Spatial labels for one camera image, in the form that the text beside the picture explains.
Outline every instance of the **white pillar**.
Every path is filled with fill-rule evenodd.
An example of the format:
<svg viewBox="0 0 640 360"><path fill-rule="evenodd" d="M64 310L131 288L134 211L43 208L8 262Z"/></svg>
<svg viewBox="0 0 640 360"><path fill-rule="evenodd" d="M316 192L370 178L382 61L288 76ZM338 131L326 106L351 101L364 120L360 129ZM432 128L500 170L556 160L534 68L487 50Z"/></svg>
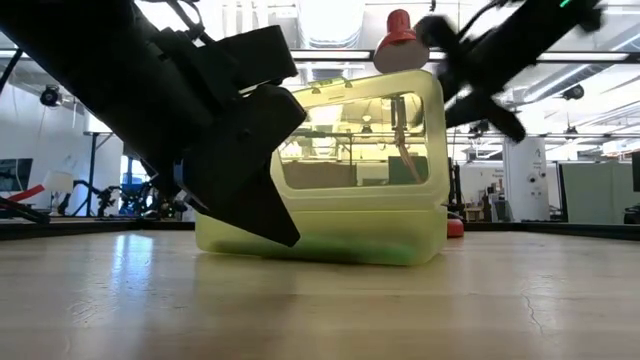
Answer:
<svg viewBox="0 0 640 360"><path fill-rule="evenodd" d="M526 138L520 144L504 142L506 198L514 221L549 220L547 161L543 138Z"/></svg>

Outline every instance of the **table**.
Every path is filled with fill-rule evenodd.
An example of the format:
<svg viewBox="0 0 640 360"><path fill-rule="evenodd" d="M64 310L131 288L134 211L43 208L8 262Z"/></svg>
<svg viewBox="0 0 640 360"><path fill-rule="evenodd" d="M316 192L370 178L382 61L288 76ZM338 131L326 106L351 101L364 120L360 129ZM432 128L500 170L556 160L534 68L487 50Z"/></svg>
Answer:
<svg viewBox="0 0 640 360"><path fill-rule="evenodd" d="M469 233L413 268L203 254L192 232L0 242L12 359L638 359L640 244Z"/></svg>

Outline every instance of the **translucent yellow container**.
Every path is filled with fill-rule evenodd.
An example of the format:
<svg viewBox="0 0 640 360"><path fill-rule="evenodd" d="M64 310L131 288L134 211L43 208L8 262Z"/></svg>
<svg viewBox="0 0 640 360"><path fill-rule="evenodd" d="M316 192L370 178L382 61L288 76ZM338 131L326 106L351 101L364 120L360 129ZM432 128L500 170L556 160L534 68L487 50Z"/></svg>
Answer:
<svg viewBox="0 0 640 360"><path fill-rule="evenodd" d="M413 70L321 81L294 95L309 115L274 153L271 174L300 241L287 248L197 215L198 247L388 265L436 255L447 237L449 193L437 79Z"/></svg>

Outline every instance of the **red object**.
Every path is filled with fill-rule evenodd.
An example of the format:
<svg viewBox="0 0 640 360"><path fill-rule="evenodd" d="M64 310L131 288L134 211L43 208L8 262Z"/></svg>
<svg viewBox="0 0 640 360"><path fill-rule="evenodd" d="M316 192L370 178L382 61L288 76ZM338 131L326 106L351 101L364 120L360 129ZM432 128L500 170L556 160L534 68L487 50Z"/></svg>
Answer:
<svg viewBox="0 0 640 360"><path fill-rule="evenodd" d="M7 200L10 201L14 201L14 202L18 202L18 201L22 201L22 200L26 200L32 196L36 196L38 194L40 194L41 192L44 191L44 186L42 185L38 185L38 186L34 186L29 190L23 191L19 194L15 194L13 196L9 196L7 198Z"/></svg>
<svg viewBox="0 0 640 360"><path fill-rule="evenodd" d="M411 28L409 13L394 10L387 18L387 35L380 41L373 64L383 73L420 69L429 60L429 49L422 46Z"/></svg>
<svg viewBox="0 0 640 360"><path fill-rule="evenodd" d="M458 219L448 219L447 237L456 238L464 236L464 224Z"/></svg>

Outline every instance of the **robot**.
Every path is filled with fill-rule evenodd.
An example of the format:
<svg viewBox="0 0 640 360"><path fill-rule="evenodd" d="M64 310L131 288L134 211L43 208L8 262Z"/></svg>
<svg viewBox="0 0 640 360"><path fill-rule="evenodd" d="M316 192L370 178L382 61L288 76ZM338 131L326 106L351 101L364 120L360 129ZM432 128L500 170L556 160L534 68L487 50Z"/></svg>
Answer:
<svg viewBox="0 0 640 360"><path fill-rule="evenodd" d="M132 0L41 0L4 9L0 31L140 155L161 193L184 190L201 214L293 246L300 235L268 166L306 117L278 87L297 73L282 32L272 26L214 41L179 0L159 1L189 30L155 28ZM196 0L183 2L197 12ZM521 5L504 23L465 37L484 11L508 2ZM492 95L574 27L598 30L598 3L494 0L459 33L443 17L423 18L421 43L447 54L438 71L445 101L464 85L473 89L446 111L447 126L486 119L522 140L524 128Z"/></svg>

